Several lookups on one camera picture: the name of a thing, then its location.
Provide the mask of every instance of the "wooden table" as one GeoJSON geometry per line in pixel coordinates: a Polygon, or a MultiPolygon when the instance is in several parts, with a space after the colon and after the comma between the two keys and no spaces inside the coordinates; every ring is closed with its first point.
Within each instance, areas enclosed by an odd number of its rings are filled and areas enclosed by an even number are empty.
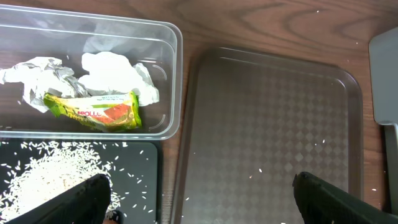
{"type": "MultiPolygon", "coordinates": [[[[368,43],[398,26],[396,0],[0,0],[2,4],[167,21],[183,34],[184,93],[191,59],[212,44],[338,65],[361,85],[364,117],[364,199],[389,209],[386,157],[373,120],[368,43]]],[[[163,222],[170,220],[179,132],[163,142],[163,222]]]]}

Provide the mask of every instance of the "crumpled tissue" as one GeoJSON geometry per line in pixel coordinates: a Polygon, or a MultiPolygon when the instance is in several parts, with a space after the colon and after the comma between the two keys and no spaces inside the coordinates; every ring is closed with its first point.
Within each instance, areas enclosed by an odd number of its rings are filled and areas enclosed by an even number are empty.
{"type": "Polygon", "coordinates": [[[27,62],[18,63],[12,68],[0,70],[0,84],[22,82],[24,101],[45,113],[48,110],[43,102],[46,93],[62,98],[89,96],[73,74],[72,69],[62,66],[60,59],[36,57],[27,62]]]}
{"type": "Polygon", "coordinates": [[[79,78],[79,83],[92,96],[134,91],[138,96],[139,106],[159,102],[159,91],[154,86],[148,69],[141,63],[131,66],[123,55],[100,52],[83,54],[81,64],[90,74],[79,78]]]}

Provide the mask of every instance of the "snack wrapper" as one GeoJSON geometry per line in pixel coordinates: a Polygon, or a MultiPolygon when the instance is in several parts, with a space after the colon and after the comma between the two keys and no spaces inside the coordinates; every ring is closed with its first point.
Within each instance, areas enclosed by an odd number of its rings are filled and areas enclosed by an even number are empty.
{"type": "Polygon", "coordinates": [[[133,91],[123,95],[64,99],[47,93],[44,104],[59,117],[61,114],[85,126],[104,132],[141,128],[138,100],[133,91]]]}

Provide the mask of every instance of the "clear plastic container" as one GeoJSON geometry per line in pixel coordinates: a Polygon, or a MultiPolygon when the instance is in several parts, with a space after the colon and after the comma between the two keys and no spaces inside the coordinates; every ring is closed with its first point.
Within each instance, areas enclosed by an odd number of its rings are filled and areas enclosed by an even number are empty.
{"type": "Polygon", "coordinates": [[[160,101],[140,107],[142,129],[101,133],[22,101],[23,84],[0,85],[0,137],[62,139],[167,139],[180,123],[182,34],[173,24],[124,17],[0,5],[0,68],[34,57],[55,57],[75,71],[85,52],[110,51],[143,63],[160,101]]]}

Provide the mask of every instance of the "white rice pile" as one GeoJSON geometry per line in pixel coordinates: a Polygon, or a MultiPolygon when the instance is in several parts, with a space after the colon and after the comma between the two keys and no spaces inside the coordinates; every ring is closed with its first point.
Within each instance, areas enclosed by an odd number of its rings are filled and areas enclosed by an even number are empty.
{"type": "MultiPolygon", "coordinates": [[[[21,144],[24,150],[29,150],[29,147],[43,151],[40,152],[43,157],[39,160],[31,157],[21,175],[10,169],[11,180],[4,180],[9,182],[9,190],[0,195],[0,224],[42,205],[96,174],[106,175],[111,187],[113,185],[108,172],[113,162],[100,166],[101,158],[90,142],[63,142],[61,148],[55,141],[21,144]]],[[[19,170],[19,164],[15,165],[11,167],[19,170]]],[[[120,200],[121,197],[112,192],[108,211],[119,207],[120,200]]]]}

